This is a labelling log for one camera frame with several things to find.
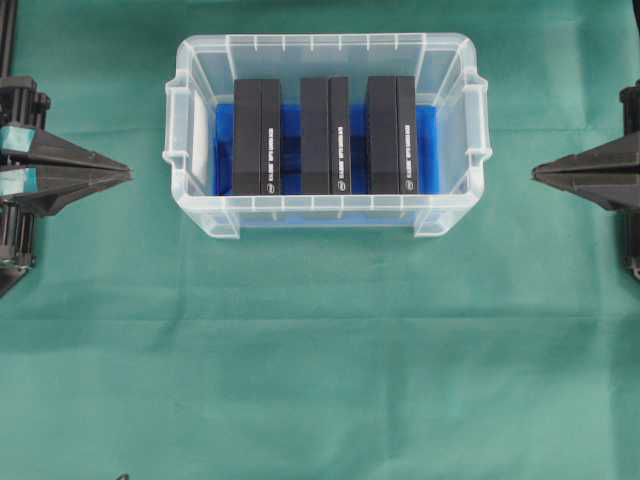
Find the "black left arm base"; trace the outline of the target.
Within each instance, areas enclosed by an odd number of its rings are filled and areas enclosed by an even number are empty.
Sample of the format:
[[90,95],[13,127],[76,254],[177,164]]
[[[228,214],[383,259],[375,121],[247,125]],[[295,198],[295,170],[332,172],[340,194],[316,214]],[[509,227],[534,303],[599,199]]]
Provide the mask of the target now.
[[30,272],[31,268],[24,266],[2,267],[0,270],[0,297],[6,295]]

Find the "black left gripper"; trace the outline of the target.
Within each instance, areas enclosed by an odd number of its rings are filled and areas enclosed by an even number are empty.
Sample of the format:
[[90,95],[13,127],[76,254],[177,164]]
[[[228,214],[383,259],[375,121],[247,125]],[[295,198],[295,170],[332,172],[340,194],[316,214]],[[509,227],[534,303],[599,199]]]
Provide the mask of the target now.
[[[1,79],[3,265],[34,263],[35,217],[31,214],[56,215],[70,203],[132,179],[128,166],[42,130],[50,106],[51,100],[37,91],[32,78]],[[26,168],[23,164],[74,168]]]

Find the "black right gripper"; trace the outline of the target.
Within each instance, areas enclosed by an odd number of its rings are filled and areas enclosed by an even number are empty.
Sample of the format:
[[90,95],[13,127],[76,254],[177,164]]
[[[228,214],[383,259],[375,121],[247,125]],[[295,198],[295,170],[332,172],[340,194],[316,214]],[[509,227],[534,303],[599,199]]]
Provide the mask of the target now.
[[561,157],[532,170],[536,181],[624,214],[624,258],[639,259],[639,184],[607,183],[602,177],[537,177],[541,174],[604,174],[639,171],[639,81],[620,91],[624,135],[578,154]]

